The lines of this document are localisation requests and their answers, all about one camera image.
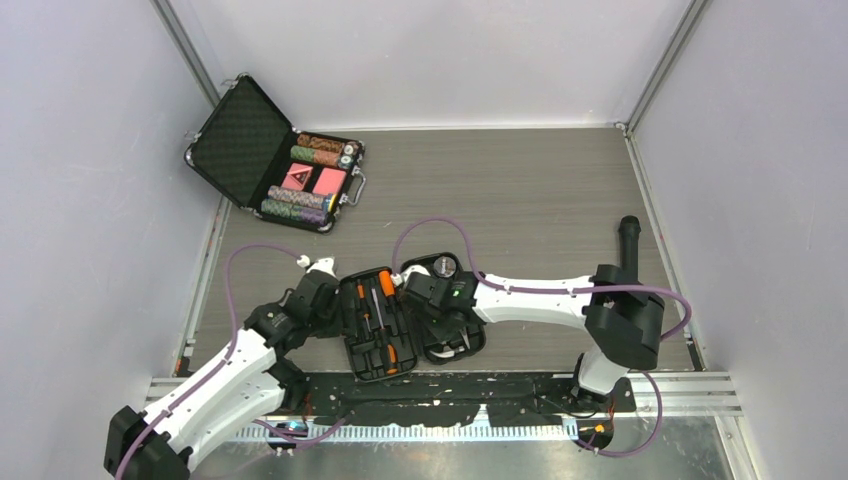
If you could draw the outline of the black handled hammer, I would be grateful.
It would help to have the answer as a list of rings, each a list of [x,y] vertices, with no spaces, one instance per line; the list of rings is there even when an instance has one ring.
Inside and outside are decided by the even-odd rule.
[[[429,350],[429,355],[438,361],[454,361],[466,356],[469,349],[462,340],[445,342]]]

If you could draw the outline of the black plastic tool case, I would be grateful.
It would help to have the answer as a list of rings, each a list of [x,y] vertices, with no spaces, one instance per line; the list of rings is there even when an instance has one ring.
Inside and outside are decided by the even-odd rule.
[[[339,287],[339,313],[342,320],[344,346],[354,378],[360,382],[372,383],[386,380],[413,371],[420,358],[435,365],[452,361],[438,361],[429,355],[429,350],[445,342],[460,340],[458,332],[430,332],[413,313],[403,299],[399,288],[396,295],[386,299],[378,280],[378,274],[388,267],[374,268],[341,280]],[[358,305],[357,283],[363,284],[370,312],[370,329],[367,329]],[[398,359],[398,373],[387,376],[381,354],[382,343],[379,337],[379,324],[371,296],[375,288],[380,302],[385,327],[390,334]],[[472,324],[465,327],[469,331],[472,351],[464,359],[483,350],[487,343],[484,327]]]

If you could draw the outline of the orange handled pliers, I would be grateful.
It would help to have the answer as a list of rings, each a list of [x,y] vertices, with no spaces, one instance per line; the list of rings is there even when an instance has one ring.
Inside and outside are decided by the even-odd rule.
[[[465,353],[470,353],[472,351],[471,339],[469,335],[469,331],[467,328],[462,328],[459,330],[460,340],[462,342],[462,349]]]

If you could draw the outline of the small round tape measure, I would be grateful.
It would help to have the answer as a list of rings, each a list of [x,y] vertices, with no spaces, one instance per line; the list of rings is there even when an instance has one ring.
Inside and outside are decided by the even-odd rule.
[[[456,260],[450,256],[440,256],[433,263],[433,271],[440,278],[451,278],[457,271]]]

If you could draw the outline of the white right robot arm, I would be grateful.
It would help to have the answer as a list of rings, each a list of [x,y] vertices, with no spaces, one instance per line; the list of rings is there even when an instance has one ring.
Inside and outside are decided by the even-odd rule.
[[[436,335],[451,338],[468,325],[535,322],[586,332],[592,347],[575,366],[570,395],[596,410],[631,370],[657,366],[665,303],[632,275],[601,265],[564,280],[510,279],[462,271],[439,277],[410,266],[390,278],[405,304]]]

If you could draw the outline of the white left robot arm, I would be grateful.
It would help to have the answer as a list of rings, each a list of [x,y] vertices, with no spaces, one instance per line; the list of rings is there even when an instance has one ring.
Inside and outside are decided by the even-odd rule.
[[[287,355],[340,328],[339,280],[324,258],[279,302],[255,308],[236,337],[170,393],[111,419],[104,467],[117,479],[187,479],[213,450],[259,417],[298,412],[307,375]]]

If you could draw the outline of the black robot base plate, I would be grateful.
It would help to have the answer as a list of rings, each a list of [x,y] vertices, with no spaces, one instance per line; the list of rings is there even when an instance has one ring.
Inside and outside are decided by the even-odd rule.
[[[567,395],[576,387],[569,373],[419,372],[372,383],[350,374],[313,373],[301,403],[286,401],[275,415],[313,416],[330,426],[466,426],[487,415],[495,427],[546,426],[563,414],[584,419],[610,410],[636,410],[631,382],[616,383],[602,407],[583,408]]]

